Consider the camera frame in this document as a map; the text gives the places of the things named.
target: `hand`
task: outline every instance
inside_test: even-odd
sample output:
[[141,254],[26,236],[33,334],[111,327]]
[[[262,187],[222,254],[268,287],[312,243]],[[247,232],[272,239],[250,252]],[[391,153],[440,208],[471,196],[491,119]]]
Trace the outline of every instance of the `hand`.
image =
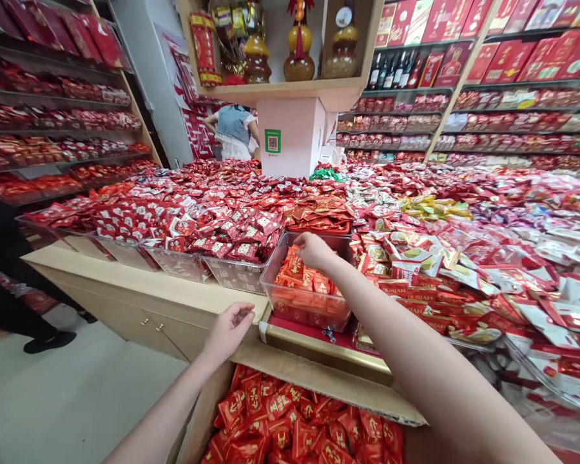
[[237,302],[217,316],[201,356],[220,366],[237,350],[255,317],[253,304]]
[[295,240],[295,245],[301,247],[297,255],[308,267],[324,273],[329,265],[338,258],[324,240],[311,232],[303,232],[299,235]]

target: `qr code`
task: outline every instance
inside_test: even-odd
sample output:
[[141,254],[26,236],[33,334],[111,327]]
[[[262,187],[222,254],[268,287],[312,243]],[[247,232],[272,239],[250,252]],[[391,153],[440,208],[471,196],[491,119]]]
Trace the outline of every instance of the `qr code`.
[[277,137],[268,138],[269,151],[277,150]]

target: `cabinet door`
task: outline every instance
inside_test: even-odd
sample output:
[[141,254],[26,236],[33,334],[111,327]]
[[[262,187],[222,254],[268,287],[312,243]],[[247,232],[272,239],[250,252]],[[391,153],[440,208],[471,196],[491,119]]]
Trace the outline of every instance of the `cabinet door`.
[[156,323],[156,328],[160,328],[189,361],[193,361],[204,348],[204,342],[209,332],[208,329],[162,316],[161,314],[148,313],[148,317]]
[[97,319],[123,339],[186,360],[168,337],[161,330],[156,330],[159,325],[155,325],[143,309],[70,285],[61,283],[61,287],[75,301],[90,308]]

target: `gourd-shaped bottle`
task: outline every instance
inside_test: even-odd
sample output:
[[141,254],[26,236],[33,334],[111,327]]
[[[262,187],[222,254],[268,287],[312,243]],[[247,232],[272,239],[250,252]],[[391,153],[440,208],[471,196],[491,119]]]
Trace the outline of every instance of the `gourd-shaped bottle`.
[[295,23],[288,34],[290,56],[284,63],[284,77],[288,82],[311,81],[316,72],[316,65],[309,56],[311,48],[311,31],[307,27],[305,1],[296,2]]
[[324,63],[322,77],[354,77],[359,67],[354,56],[359,40],[359,32],[354,26],[354,0],[344,0],[344,6],[337,12],[335,21],[340,29],[333,36],[333,56]]
[[269,49],[259,34],[251,34],[245,47],[245,80],[248,84],[268,83],[271,69],[268,65]]

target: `wine bottle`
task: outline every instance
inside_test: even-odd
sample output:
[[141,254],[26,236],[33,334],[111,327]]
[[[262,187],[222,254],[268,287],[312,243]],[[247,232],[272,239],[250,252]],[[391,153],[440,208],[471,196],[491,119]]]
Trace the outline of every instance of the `wine bottle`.
[[387,76],[385,77],[385,82],[382,84],[384,90],[391,90],[393,85],[393,77],[395,77],[395,69],[398,63],[398,57],[394,53],[391,56],[391,63],[389,64],[389,69],[387,70]]
[[398,67],[397,69],[395,69],[395,75],[393,76],[393,88],[400,87],[401,73],[404,71],[405,63],[406,63],[406,52],[402,52],[400,62],[398,63]]
[[378,82],[376,83],[376,89],[382,90],[382,86],[385,84],[385,78],[387,77],[387,57],[385,57],[382,66],[380,66],[380,74],[378,76]]
[[406,85],[408,85],[408,79],[411,76],[413,66],[414,66],[414,50],[412,51],[410,57],[408,58],[406,66],[404,66],[404,69],[401,72],[400,88],[406,88]]
[[367,88],[370,90],[376,90],[376,84],[378,84],[378,76],[380,76],[380,59],[382,53],[374,55],[374,61],[372,62],[372,70],[369,73],[369,82],[367,83]]
[[421,71],[421,57],[417,57],[417,64],[414,65],[406,88],[417,88],[417,85],[419,85],[419,71]]

